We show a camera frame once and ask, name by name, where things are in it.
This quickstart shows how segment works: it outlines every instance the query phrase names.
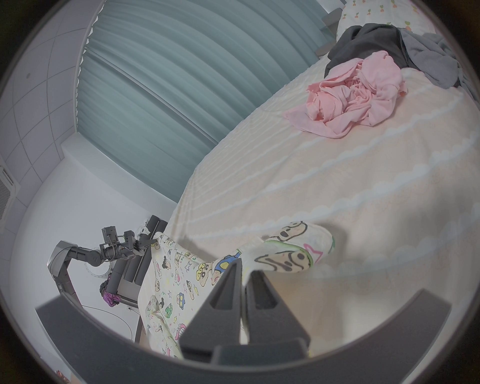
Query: pink shirt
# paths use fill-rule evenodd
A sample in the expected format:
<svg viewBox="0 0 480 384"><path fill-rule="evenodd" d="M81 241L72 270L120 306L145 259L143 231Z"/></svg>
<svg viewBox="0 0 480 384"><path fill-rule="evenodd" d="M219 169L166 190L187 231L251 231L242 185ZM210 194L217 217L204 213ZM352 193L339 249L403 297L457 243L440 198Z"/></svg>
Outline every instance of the pink shirt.
<svg viewBox="0 0 480 384"><path fill-rule="evenodd" d="M307 103L286 111L284 117L301 131L340 138L355 123L374 126L387 119L407 87L392 57L379 51L337 65L307 92Z"/></svg>

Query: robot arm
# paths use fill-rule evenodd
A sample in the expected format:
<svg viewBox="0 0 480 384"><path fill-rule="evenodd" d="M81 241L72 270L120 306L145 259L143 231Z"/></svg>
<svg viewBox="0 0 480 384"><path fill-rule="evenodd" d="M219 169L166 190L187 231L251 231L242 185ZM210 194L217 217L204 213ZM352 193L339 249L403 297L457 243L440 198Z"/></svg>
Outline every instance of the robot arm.
<svg viewBox="0 0 480 384"><path fill-rule="evenodd" d="M156 243L156 240L135 239L133 231L124 232L124 242L120 242L115 227L103 228L102 234L104 243L100 244L99 250L91 250L66 241L60 241L48 260L48 270L55 280L59 291L68 293L77 302L79 300L67 271L70 260L84 261L97 267L104 262L130 259L135 255L141 255L145 248Z"/></svg>

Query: pink star print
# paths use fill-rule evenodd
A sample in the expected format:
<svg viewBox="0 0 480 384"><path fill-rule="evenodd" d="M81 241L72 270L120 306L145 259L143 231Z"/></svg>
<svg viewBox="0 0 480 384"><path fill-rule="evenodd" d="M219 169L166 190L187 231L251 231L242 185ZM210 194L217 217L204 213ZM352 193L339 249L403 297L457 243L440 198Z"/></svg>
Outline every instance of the pink star print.
<svg viewBox="0 0 480 384"><path fill-rule="evenodd" d="M315 253L318 255L318 258L317 260L315 260L313 263L315 264L317 261L320 260L320 258L322 257L323 255L323 252L322 251L316 251L315 249L312 248L312 246L310 244L304 244L303 247L310 253Z"/></svg>

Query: bed sheet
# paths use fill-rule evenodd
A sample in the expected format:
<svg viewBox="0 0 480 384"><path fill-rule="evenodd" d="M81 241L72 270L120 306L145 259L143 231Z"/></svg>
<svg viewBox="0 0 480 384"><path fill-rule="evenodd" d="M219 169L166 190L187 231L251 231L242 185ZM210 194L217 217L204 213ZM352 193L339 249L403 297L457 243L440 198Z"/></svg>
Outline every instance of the bed sheet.
<svg viewBox="0 0 480 384"><path fill-rule="evenodd" d="M427 288L453 309L426 364L480 278L479 111L461 88L441 89L405 68L408 94L381 124L342 139L296 131L282 113L306 101L328 61L285 85L204 158L166 234L211 261L291 221L324 226L336 239L331 258L300 275L269 275L312 336L311 353L367 333ZM150 267L140 311L152 276Z"/></svg>

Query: curtain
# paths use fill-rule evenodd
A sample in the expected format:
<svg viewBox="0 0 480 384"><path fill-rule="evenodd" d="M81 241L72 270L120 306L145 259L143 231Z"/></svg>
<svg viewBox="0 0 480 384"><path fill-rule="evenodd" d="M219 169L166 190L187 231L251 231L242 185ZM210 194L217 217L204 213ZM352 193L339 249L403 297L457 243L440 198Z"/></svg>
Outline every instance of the curtain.
<svg viewBox="0 0 480 384"><path fill-rule="evenodd" d="M77 129L178 201L197 164L333 41L316 0L107 0L77 86Z"/></svg>

